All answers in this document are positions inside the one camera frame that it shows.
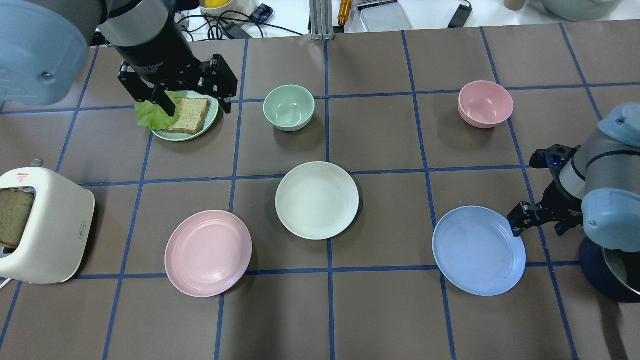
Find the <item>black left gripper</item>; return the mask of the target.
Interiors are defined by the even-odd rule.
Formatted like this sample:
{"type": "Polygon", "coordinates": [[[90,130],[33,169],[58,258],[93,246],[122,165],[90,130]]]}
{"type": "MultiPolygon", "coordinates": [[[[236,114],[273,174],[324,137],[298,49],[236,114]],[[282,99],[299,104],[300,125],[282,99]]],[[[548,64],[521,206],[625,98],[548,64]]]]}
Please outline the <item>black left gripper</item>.
{"type": "Polygon", "coordinates": [[[114,48],[124,60],[118,80],[136,102],[148,101],[173,117],[177,107],[166,89],[194,91],[217,100],[225,114],[231,113],[238,93],[235,73],[221,54],[199,61],[174,21],[167,21],[145,43],[114,48]]]}

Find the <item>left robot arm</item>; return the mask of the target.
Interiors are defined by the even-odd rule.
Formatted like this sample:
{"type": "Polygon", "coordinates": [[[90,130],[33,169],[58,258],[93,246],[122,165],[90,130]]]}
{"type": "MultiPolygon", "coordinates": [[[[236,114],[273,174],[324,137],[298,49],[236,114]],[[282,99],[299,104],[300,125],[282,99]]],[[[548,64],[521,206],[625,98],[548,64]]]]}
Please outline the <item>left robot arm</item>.
{"type": "Polygon", "coordinates": [[[231,111],[238,78],[224,57],[198,60],[175,21],[196,0],[3,0],[3,101],[48,106],[67,96],[99,31],[122,56],[119,82],[138,103],[173,116],[169,91],[194,91],[231,111]]]}

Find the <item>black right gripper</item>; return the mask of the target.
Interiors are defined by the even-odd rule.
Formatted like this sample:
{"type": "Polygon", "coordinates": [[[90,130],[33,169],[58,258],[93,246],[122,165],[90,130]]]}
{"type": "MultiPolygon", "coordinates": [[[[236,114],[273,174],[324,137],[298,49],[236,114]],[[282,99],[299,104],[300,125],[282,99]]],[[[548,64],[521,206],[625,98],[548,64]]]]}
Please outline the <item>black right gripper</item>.
{"type": "Polygon", "coordinates": [[[547,223],[556,223],[554,230],[558,236],[583,225],[582,200],[570,194],[560,180],[562,170],[570,165],[579,149],[580,146],[553,145],[538,149],[531,155],[529,166],[548,169],[552,182],[538,203],[519,202],[507,215],[510,231],[515,238],[521,237],[525,230],[547,223]]]}

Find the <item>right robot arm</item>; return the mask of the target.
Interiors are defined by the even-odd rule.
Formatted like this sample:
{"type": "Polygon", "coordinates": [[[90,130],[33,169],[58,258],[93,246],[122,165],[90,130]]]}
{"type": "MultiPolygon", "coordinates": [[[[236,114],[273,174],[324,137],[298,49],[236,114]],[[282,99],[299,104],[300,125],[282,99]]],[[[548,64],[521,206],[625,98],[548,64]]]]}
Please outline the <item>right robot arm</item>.
{"type": "Polygon", "coordinates": [[[576,147],[536,150],[529,165],[552,181],[538,203],[521,202],[507,215],[515,237],[554,223],[557,235],[581,225],[605,249],[640,250],[640,105],[615,107],[576,147]]]}

